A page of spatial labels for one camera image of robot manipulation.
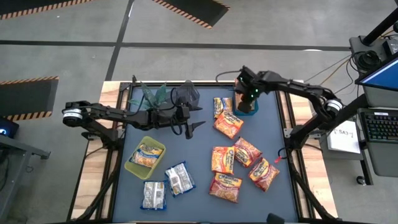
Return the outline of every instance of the table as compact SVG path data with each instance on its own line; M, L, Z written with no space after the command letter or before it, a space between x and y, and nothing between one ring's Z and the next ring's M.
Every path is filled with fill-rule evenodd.
M214 81L201 81L200 83L203 85L206 83L209 85L214 85ZM127 82L104 82L99 102L103 105L119 105L121 106L121 108L123 108L128 93L123 94L123 91L120 90L126 87L128 87ZM311 117L308 100L294 95L290 96L285 95L284 93L278 94L279 96L277 97L277 99L279 99L280 106L283 108L282 114L284 115L284 123L286 124L287 128L292 124L302 124ZM113 124L110 121L102 121L101 123L107 127L111 127ZM308 143L318 145L315 140L308 140ZM90 153L100 146L101 143L99 142L99 140L90 141L86 153ZM68 218L76 218L80 216L85 211L86 207L90 205L91 201L95 198L101 187L101 183L103 182L102 180L104 177L103 174L106 173L105 176L109 175L109 172L112 171L113 165L116 162L118 156L120 155L118 155L118 152L116 151L109 152L103 149L96 152L96 154L92 154L89 158L83 161L81 174L76 185L75 195L72 200ZM321 204L328 210L328 212L336 217L336 208L333 201L333 196L331 194L331 189L325 169L325 164L322 158L322 153L316 149L312 149L311 147L304 147L302 150L302 155L301 153L294 152L293 156L297 169L305 171L303 172L303 175L307 176L308 184L312 192L315 194ZM106 170L106 166L109 166L110 169L109 171L104 172ZM311 207L307 206L307 200L301 192L300 187L298 187L297 193L299 200L295 206L296 211L300 216L309 217L312 213L312 209ZM101 210L101 212L97 211L92 216L92 218L99 219L113 217L113 205L115 198L114 195L115 187L112 187L112 189L107 192L104 198L104 203L100 207L101 209L98 209Z

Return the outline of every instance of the metal pole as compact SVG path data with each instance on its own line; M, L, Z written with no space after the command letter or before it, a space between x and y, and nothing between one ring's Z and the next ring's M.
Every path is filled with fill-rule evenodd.
M398 8L387 16L376 28L374 28L362 41L362 44L370 46L379 38L390 26L398 21Z

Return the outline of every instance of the orange noodle package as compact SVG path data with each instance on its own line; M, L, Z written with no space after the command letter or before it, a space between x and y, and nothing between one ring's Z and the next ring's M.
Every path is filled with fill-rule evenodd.
M266 192L278 174L278 169L269 164L265 158L261 158L261 161L250 171L249 178L257 187Z
M254 147L250 142L244 140L242 137L234 144L235 159L242 163L244 167L250 167L258 160L262 154L260 150Z
M214 127L233 139L241 130L243 121L233 115L231 112L223 111L214 123Z
M210 195L237 203L242 179L216 173L211 181Z
M234 174L234 147L214 147L211 155L211 171Z

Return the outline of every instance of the gray floor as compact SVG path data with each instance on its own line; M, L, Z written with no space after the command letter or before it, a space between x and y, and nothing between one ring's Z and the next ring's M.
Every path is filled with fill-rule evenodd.
M0 21L0 40L110 41L117 39L128 0L95 0L30 16ZM348 46L348 38L367 34L395 7L393 0L224 0L231 10L212 30L204 29L150 0L136 0L125 42ZM0 81L59 75L54 114L22 121L18 139L52 151L48 161L32 159L12 215L28 223L62 222L83 159L81 129L62 124L65 102L98 100L113 47L0 45ZM212 80L217 73L247 65L305 80L349 52L293 50L122 48L113 80ZM331 70L310 83L320 83ZM356 78L353 70L349 72ZM233 75L222 79L232 79ZM343 67L324 86L339 90L349 83ZM356 97L351 86L339 95ZM48 135L41 137L41 132ZM377 177L375 185L357 185L359 162L329 161L333 196L345 220L397 223L398 179Z

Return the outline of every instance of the black keyboard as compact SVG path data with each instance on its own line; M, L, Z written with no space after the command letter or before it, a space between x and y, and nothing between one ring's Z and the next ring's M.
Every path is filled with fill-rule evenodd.
M398 111L366 109L359 115L368 141L398 143Z

